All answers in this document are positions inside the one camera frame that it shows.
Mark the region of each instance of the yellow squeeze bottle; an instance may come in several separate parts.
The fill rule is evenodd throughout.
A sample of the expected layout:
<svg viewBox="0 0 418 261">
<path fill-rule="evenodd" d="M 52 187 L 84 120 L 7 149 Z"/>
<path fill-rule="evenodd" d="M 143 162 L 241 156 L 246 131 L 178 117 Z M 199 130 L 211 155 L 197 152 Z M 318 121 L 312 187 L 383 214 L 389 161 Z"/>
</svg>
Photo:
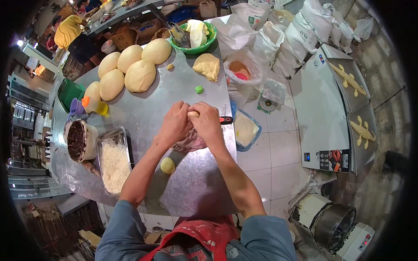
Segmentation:
<svg viewBox="0 0 418 261">
<path fill-rule="evenodd" d="M 107 103 L 95 100 L 90 96 L 86 96 L 81 99 L 82 105 L 84 108 L 87 108 L 91 111 L 95 111 L 100 115 L 105 115 L 109 109 Z"/>
</svg>

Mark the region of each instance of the tile floor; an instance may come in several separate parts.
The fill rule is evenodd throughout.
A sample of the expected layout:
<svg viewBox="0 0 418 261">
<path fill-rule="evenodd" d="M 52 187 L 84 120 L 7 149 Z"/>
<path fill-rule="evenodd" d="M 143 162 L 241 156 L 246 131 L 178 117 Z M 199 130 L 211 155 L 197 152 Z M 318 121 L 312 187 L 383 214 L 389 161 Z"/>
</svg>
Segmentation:
<svg viewBox="0 0 418 261">
<path fill-rule="evenodd" d="M 285 104 L 271 114 L 257 110 L 257 94 L 244 107 L 262 127 L 261 135 L 246 152 L 238 152 L 238 165 L 254 182 L 268 215 L 288 218 L 288 202 L 308 182 L 309 169 L 301 166 L 298 122 L 288 86 Z M 113 207 L 100 206 L 102 221 L 109 222 Z M 154 226 L 173 229 L 178 217 L 140 213 L 148 230 Z M 239 214 L 241 225 L 243 217 Z"/>
</svg>

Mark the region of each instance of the hand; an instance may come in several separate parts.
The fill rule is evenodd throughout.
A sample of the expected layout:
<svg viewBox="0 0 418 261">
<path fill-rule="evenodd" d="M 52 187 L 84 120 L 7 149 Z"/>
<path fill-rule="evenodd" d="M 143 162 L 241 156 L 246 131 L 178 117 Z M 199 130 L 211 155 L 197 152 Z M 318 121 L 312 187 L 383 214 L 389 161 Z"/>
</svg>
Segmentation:
<svg viewBox="0 0 418 261">
<path fill-rule="evenodd" d="M 188 117 L 199 136 L 206 142 L 209 149 L 225 146 L 224 134 L 219 121 L 219 111 L 209 104 L 199 101 L 189 107 L 189 111 L 200 113 L 199 118 Z"/>
<path fill-rule="evenodd" d="M 156 145 L 171 147 L 175 142 L 182 140 L 186 133 L 193 128 L 187 120 L 187 111 L 190 105 L 183 101 L 176 102 L 164 116 L 163 125 L 155 137 Z"/>
</svg>

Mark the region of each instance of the spatula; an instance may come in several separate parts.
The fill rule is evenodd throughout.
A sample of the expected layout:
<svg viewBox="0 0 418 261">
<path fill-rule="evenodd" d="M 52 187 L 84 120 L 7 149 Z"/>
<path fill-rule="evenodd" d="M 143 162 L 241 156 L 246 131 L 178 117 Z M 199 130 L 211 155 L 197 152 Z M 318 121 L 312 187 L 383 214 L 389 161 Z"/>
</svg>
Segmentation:
<svg viewBox="0 0 418 261">
<path fill-rule="evenodd" d="M 191 48 L 190 45 L 190 33 L 186 30 L 183 30 L 177 24 L 169 21 L 165 15 L 161 13 L 161 11 L 155 7 L 153 4 L 149 4 L 148 8 L 150 11 L 163 23 L 165 23 L 168 27 L 168 31 L 170 32 L 171 36 L 173 37 L 176 44 L 181 48 Z"/>
</svg>

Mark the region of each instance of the red apron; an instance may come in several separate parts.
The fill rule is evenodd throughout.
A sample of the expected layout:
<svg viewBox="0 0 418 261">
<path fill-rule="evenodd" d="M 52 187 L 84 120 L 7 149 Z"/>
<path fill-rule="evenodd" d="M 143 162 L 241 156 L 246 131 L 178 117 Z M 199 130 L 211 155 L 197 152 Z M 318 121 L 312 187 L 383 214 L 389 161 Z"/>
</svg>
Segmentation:
<svg viewBox="0 0 418 261">
<path fill-rule="evenodd" d="M 197 239 L 204 247 L 214 253 L 214 260 L 226 261 L 225 249 L 232 239 L 237 239 L 232 215 L 218 217 L 218 223 L 207 220 L 187 220 L 178 224 L 173 232 L 166 235 L 161 245 L 140 259 L 151 261 L 158 250 L 166 247 L 167 243 L 178 233 L 183 233 Z"/>
</svg>

